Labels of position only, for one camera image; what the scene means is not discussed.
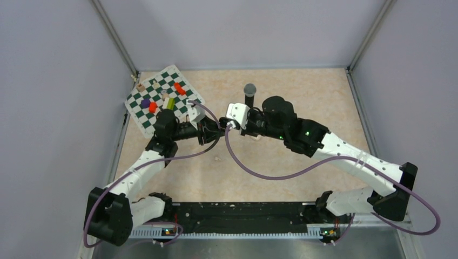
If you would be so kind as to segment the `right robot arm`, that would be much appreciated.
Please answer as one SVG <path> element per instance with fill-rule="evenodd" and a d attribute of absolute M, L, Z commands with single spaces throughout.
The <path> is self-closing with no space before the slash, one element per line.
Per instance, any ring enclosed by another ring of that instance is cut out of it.
<path fill-rule="evenodd" d="M 283 141 L 287 149 L 331 163 L 360 179 L 367 187 L 345 192 L 327 191 L 316 200 L 316 214 L 323 222 L 353 213 L 376 213 L 388 220 L 405 218 L 418 168 L 406 162 L 383 161 L 342 140 L 326 126 L 299 118 L 293 105 L 280 96 L 267 98 L 261 109 L 246 104 L 229 104 L 226 117 L 242 135 L 270 137 Z"/>

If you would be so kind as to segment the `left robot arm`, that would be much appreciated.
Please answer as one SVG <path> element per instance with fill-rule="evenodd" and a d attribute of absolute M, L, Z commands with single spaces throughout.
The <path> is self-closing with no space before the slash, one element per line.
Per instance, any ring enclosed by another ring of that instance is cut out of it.
<path fill-rule="evenodd" d="M 139 192 L 172 160 L 178 160 L 177 142 L 197 138 L 211 150 L 222 135 L 221 124 L 216 116 L 205 107 L 192 106 L 188 111 L 189 120 L 180 122 L 172 110 L 165 109 L 157 114 L 154 134 L 139 159 L 117 180 L 104 188 L 95 187 L 90 191 L 83 227 L 85 247 L 95 244 L 88 242 L 93 236 L 99 242 L 105 241 L 121 246 L 136 227 L 157 219 L 169 222 L 173 216 L 171 198 L 164 194 L 151 194 L 135 200 Z"/>

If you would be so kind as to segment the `white earbud case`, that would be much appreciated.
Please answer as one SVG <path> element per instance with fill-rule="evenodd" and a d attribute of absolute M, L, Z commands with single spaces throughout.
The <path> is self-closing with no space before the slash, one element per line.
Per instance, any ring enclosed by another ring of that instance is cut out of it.
<path fill-rule="evenodd" d="M 261 139 L 261 136 L 260 135 L 256 137 L 251 136 L 251 139 L 254 141 L 259 141 Z"/>

